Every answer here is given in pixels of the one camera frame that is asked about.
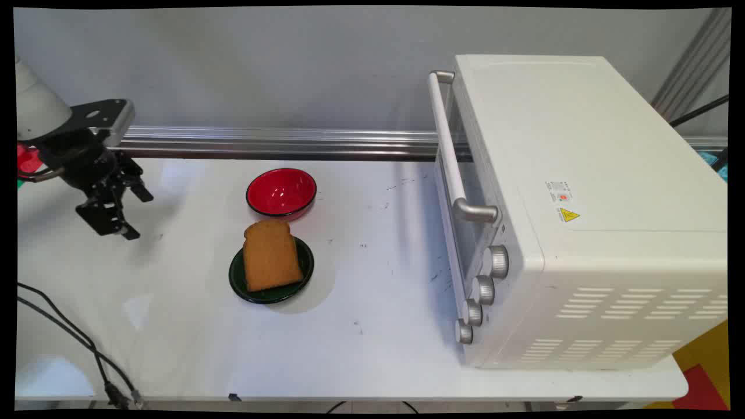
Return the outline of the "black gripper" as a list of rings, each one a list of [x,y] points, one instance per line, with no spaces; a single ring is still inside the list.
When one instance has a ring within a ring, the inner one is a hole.
[[[154,196],[142,180],[142,167],[125,152],[105,146],[103,137],[103,133],[79,129],[36,139],[35,149],[45,169],[35,173],[35,182],[60,177],[86,195],[75,212],[98,235],[139,239],[140,233],[123,215],[123,192],[128,187],[144,203]]]

